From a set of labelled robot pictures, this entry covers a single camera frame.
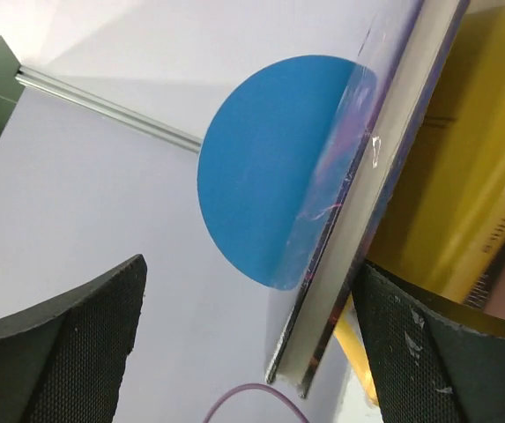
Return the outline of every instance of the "yellow book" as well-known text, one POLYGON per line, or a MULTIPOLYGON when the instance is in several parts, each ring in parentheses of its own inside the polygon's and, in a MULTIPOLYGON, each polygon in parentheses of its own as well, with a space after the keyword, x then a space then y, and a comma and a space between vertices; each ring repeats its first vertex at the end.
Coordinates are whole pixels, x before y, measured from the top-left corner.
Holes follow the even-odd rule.
MULTIPOLYGON (((464 18, 368 257, 463 302, 504 242, 505 6, 464 18)), ((376 403, 349 313, 335 333, 376 403)))

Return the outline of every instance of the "blue circle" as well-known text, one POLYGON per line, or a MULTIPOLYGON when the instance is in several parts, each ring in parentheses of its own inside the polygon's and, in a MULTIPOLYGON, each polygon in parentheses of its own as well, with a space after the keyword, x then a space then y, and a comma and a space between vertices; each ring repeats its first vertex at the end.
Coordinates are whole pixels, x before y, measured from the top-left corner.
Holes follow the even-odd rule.
POLYGON ((238 86, 207 130, 197 194, 225 258, 249 278, 273 280, 295 216, 355 63, 300 56, 238 86))

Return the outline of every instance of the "white wall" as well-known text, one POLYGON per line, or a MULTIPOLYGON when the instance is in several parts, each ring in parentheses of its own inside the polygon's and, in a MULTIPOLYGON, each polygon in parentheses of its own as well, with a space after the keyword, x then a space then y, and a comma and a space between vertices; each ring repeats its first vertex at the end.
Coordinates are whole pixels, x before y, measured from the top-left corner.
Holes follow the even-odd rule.
POLYGON ((396 23, 412 3, 0 0, 0 31, 24 65, 202 137, 245 78, 293 56, 355 60, 379 11, 396 23))
POLYGON ((379 407, 371 404, 354 372, 349 372, 336 423, 383 423, 379 407))
MULTIPOLYGON (((0 317, 145 255, 118 423, 198 422, 224 391, 263 377, 268 289, 214 247, 197 207, 196 163, 191 152, 30 90, 0 139, 0 317)), ((333 344, 302 404, 312 421, 332 421, 345 367, 333 344)), ((248 392, 215 419, 235 421, 296 419, 248 392)))

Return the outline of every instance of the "metal rod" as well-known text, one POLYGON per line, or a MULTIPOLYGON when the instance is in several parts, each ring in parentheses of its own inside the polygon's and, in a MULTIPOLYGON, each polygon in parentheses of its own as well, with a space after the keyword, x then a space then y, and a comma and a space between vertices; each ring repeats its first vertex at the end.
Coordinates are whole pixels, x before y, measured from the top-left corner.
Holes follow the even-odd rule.
POLYGON ((198 137, 193 137, 164 123, 154 121, 147 116, 103 100, 100 97, 65 84, 36 70, 22 66, 15 79, 21 85, 35 88, 44 93, 54 95, 59 99, 71 101, 79 106, 130 126, 135 130, 158 137, 191 152, 199 152, 201 148, 201 140, 198 137))

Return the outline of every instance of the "book spine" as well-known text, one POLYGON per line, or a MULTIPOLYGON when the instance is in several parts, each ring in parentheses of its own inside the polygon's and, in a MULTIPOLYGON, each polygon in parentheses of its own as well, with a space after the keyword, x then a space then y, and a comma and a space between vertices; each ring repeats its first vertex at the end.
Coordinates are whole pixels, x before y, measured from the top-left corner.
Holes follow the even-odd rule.
POLYGON ((443 296, 463 302, 469 294, 472 281, 478 280, 505 244, 505 189, 494 204, 484 224, 459 257, 443 296))

